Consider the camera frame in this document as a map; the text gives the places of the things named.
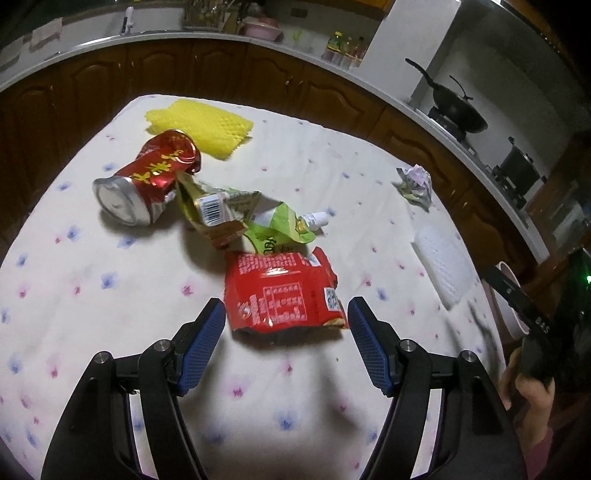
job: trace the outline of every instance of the white countertop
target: white countertop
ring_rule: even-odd
[[[384,102],[393,106],[411,118],[413,121],[421,125],[431,135],[437,138],[446,148],[448,148],[468,168],[468,170],[470,170],[476,176],[476,178],[501,205],[505,213],[509,216],[525,240],[525,243],[532,252],[535,260],[538,263],[542,263],[549,256],[549,251],[531,219],[525,212],[518,213],[515,210],[513,205],[511,205],[511,202],[508,200],[505,194],[500,191],[496,182],[485,170],[484,165],[480,161],[475,159],[458,143],[452,140],[448,134],[446,134],[433,121],[431,121],[424,113],[416,111],[413,107],[410,107],[406,103],[391,97],[381,89],[378,89],[377,87],[363,81],[350,70],[343,70],[340,67],[330,64],[316,56],[312,56],[292,47],[287,47],[281,43],[259,40],[257,38],[248,38],[240,35],[230,35],[206,31],[149,31],[146,33],[136,33],[126,36],[113,35],[105,38],[98,38],[97,40],[90,40],[85,43],[80,43],[79,38],[77,39],[76,37],[77,35],[74,34],[63,34],[59,41],[50,42],[46,47],[34,53],[30,53],[27,45],[25,44],[21,50],[18,61],[14,61],[12,65],[8,66],[7,68],[5,67],[4,70],[0,71],[0,92],[22,78],[30,75],[31,73],[41,70],[51,64],[57,63],[58,61],[65,60],[88,51],[97,50],[99,48],[136,41],[162,40],[166,38],[211,38],[251,43],[254,45],[270,48],[272,50],[276,50],[312,63],[353,82],[368,92],[373,93]],[[47,47],[51,47],[52,43],[54,44],[52,46],[53,51],[47,50]]]

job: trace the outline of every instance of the person's hand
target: person's hand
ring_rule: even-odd
[[[544,440],[548,430],[548,420],[554,402],[554,379],[546,389],[544,384],[532,377],[518,373],[521,348],[516,349],[509,359],[501,381],[499,382],[499,396],[506,410],[511,408],[511,385],[529,402],[529,408],[523,421],[515,425],[521,451],[526,455],[534,446]]]

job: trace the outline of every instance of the black pot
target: black pot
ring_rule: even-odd
[[[545,181],[545,177],[540,177],[532,158],[515,146],[513,137],[509,137],[509,142],[512,145],[511,151],[501,164],[501,173],[510,179],[519,195],[525,195],[535,182],[540,178]]]
[[[427,73],[427,71],[421,67],[418,63],[411,59],[404,59],[407,63],[415,67],[419,72],[423,74],[425,80],[429,86],[433,89],[433,100],[437,109],[442,115],[448,117],[464,132],[477,134],[486,130],[488,124],[476,111],[476,109],[469,103],[468,100],[473,100],[472,97],[468,97],[460,82],[450,75],[452,80],[460,85],[464,96],[458,95],[453,90],[435,82]]]

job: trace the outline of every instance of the wall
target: wall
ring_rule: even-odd
[[[308,10],[306,18],[292,17],[292,8]],[[326,43],[335,31],[340,31],[345,38],[350,36],[353,40],[363,37],[365,43],[369,44],[380,25],[379,20],[363,15],[325,5],[292,0],[268,0],[265,13],[279,22],[279,27],[284,34],[283,44],[317,57],[324,53]],[[293,38],[296,30],[302,30],[298,42]]]
[[[427,67],[452,24],[459,0],[396,0],[356,74],[404,102],[421,80],[409,57]]]
[[[486,165],[500,164],[509,153],[509,136],[534,159],[541,175],[548,176],[564,152],[571,132],[544,94],[523,72],[494,49],[463,34],[452,44],[435,74],[436,82],[460,92],[453,75],[474,97],[472,105],[488,123],[488,129],[467,138]],[[420,100],[428,113],[434,105],[432,90]],[[527,194],[530,199],[539,181]]]

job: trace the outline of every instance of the red snack bag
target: red snack bag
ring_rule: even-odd
[[[306,258],[227,252],[223,301],[232,330],[269,333],[289,327],[348,328],[336,275],[319,247]]]

